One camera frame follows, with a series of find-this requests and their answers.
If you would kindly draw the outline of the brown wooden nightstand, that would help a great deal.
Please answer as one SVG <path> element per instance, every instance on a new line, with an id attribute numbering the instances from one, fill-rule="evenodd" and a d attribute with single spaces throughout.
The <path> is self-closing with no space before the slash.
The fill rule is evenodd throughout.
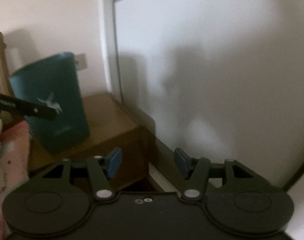
<path id="1" fill-rule="evenodd" d="M 62 158 L 83 161 L 94 155 L 107 155 L 122 149 L 122 163 L 110 181 L 116 191 L 154 192 L 149 176 L 149 160 L 155 152 L 155 139 L 150 131 L 121 103 L 109 94 L 83 99 L 90 136 L 58 154 L 48 153 L 37 140 L 31 143 L 28 174 L 33 178 Z"/>

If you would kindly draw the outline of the wall socket with red dot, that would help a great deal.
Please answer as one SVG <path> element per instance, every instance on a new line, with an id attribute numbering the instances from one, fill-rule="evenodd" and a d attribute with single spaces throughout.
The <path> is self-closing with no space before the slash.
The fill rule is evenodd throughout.
<path id="1" fill-rule="evenodd" d="M 86 54 L 81 53 L 75 55 L 76 70 L 84 70 L 87 68 Z"/>

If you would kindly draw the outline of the teal plastic trash bin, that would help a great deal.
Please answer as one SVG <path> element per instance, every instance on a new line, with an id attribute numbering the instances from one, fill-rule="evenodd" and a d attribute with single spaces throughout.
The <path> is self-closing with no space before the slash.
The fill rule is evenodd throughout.
<path id="1" fill-rule="evenodd" d="M 56 155 L 89 137 L 73 53 L 26 65 L 8 80 L 16 98 L 54 110 L 53 120 L 26 117 L 32 134 L 48 153 Z"/>

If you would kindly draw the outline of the pink white plush toy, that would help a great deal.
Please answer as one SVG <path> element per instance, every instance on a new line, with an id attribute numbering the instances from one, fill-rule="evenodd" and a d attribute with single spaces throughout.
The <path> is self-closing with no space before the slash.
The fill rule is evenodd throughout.
<path id="1" fill-rule="evenodd" d="M 0 239 L 9 235 L 2 213 L 5 197 L 29 180 L 29 124 L 21 121 L 0 135 Z"/>

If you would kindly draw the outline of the white wardrobe door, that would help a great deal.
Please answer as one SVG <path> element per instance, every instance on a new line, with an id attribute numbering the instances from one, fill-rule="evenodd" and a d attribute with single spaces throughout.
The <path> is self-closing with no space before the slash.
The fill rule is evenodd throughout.
<path id="1" fill-rule="evenodd" d="M 168 148 L 284 186 L 304 162 L 304 0 L 99 0 L 108 91 Z"/>

